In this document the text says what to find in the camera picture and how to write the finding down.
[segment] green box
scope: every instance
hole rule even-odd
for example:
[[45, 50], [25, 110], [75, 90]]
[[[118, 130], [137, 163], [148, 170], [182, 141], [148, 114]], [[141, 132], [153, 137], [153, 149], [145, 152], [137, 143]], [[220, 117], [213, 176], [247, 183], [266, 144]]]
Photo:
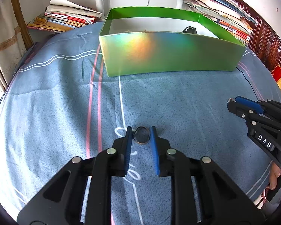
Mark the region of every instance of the green box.
[[[194, 23], [201, 34], [180, 30]], [[134, 31], [123, 31], [123, 28]], [[138, 31], [144, 28], [153, 31]], [[163, 7], [111, 9], [99, 40], [109, 77], [185, 70], [233, 71], [246, 49], [205, 16]]]

